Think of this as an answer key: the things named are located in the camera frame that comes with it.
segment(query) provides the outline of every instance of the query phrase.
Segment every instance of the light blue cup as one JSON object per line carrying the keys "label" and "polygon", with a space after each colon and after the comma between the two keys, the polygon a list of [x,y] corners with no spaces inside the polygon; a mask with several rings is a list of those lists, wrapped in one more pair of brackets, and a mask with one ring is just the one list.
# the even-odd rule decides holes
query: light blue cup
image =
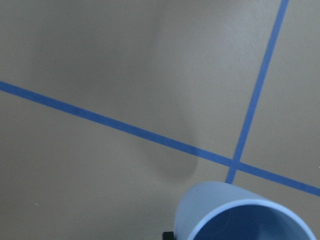
{"label": "light blue cup", "polygon": [[202,182],[181,198],[176,240],[316,240],[291,210],[240,187]]}

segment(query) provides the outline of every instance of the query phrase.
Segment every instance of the beige floor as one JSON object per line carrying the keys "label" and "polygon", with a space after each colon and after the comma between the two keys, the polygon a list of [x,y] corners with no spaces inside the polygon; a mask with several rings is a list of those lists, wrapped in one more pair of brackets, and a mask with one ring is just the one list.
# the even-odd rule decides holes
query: beige floor
{"label": "beige floor", "polygon": [[[232,158],[280,0],[2,1],[0,80]],[[241,161],[320,188],[320,2],[291,1]],[[0,239],[151,240],[228,168],[0,91]],[[320,198],[234,184],[300,215]]]}

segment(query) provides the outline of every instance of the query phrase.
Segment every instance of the blue tape line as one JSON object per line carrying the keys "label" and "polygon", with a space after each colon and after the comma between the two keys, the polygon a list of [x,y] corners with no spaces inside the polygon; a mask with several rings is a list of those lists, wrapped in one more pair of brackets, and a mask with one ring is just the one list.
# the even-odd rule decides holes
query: blue tape line
{"label": "blue tape line", "polygon": [[[63,111],[65,113],[72,114],[80,118],[87,119],[87,120],[90,120],[90,121],[93,121],[93,122],[96,122],[96,123],[99,123],[123,132],[129,133],[129,134],[135,135],[137,137],[141,137],[149,141],[152,141],[173,149],[177,149],[185,153],[189,153],[191,155],[194,155],[206,160],[210,160],[218,164],[225,165],[227,167],[231,166],[231,164],[234,164],[233,161],[227,157],[200,149],[198,147],[185,144],[183,142],[173,140],[165,136],[161,136],[159,134],[129,125],[127,123],[124,123],[118,120],[114,120],[112,118],[94,113],[92,111],[82,109],[77,106],[70,105],[68,103],[65,103],[59,100],[55,100],[47,96],[43,96],[41,94],[20,88],[18,86],[11,85],[3,81],[0,81],[0,90],[9,94],[15,95],[17,97],[31,100],[33,102]],[[255,175],[257,177],[271,180],[273,182],[277,182],[279,184],[292,187],[294,189],[298,189],[316,196],[320,196],[319,188],[316,188],[314,186],[311,186],[299,181],[289,179],[284,176],[277,175],[275,173],[272,173],[266,170],[259,169],[257,167],[238,162],[235,169],[236,168],[238,168],[238,170],[240,171]]]}
{"label": "blue tape line", "polygon": [[237,146],[234,151],[234,155],[233,155],[233,162],[234,163],[229,168],[229,172],[228,172],[228,175],[225,180],[226,183],[232,184],[235,179],[237,166],[238,166],[237,163],[240,162],[242,153],[243,153],[245,145],[246,145],[246,141],[248,138],[250,127],[251,127],[251,124],[252,124],[252,121],[253,121],[253,118],[255,115],[257,105],[258,105],[259,97],[260,97],[260,94],[261,94],[261,91],[262,91],[262,88],[264,85],[264,81],[266,79],[266,75],[267,75],[268,67],[269,67],[269,64],[271,61],[271,57],[274,52],[277,38],[278,38],[278,35],[280,32],[280,28],[281,28],[282,22],[285,17],[288,2],[289,2],[289,0],[282,0],[281,1],[277,16],[276,16],[276,19],[275,19],[275,22],[274,22],[274,25],[272,28],[270,39],[269,39],[267,48],[265,50],[265,54],[264,54],[263,61],[262,61],[261,67],[260,67],[260,71],[259,71],[259,74],[258,74],[258,77],[256,80],[256,84],[254,86],[254,90],[253,90],[253,93],[251,96],[250,104],[249,104],[249,107],[248,107],[248,110],[247,110],[247,113],[246,113],[246,116],[244,119],[242,130],[241,130],[241,133],[240,133],[240,136],[238,139],[238,143],[237,143]]}
{"label": "blue tape line", "polygon": [[72,114],[80,118],[87,119],[203,159],[210,160],[218,164],[229,166],[232,162],[232,160],[227,157],[203,150],[195,146],[188,145],[177,140],[173,140],[171,138],[153,133],[151,131],[141,129],[139,127],[97,114],[92,111],[82,109],[80,107],[38,94],[36,92],[20,88],[18,86],[11,85],[3,81],[0,81],[0,90],[66,112],[68,114]]}
{"label": "blue tape line", "polygon": [[238,170],[320,197],[320,188],[240,162]]}

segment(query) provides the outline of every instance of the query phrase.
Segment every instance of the plastic cup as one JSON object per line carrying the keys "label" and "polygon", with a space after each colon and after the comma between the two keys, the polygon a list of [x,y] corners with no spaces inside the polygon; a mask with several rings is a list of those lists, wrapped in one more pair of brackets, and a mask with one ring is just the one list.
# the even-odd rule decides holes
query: plastic cup
{"label": "plastic cup", "polygon": [[224,182],[202,182],[181,198],[176,240],[316,240],[286,207]]}

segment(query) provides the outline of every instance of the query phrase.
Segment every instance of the black object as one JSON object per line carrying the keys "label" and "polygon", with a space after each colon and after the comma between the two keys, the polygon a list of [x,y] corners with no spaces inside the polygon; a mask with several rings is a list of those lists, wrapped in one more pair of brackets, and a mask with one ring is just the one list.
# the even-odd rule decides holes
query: black object
{"label": "black object", "polygon": [[165,231],[162,233],[162,240],[175,240],[175,235],[173,231]]}

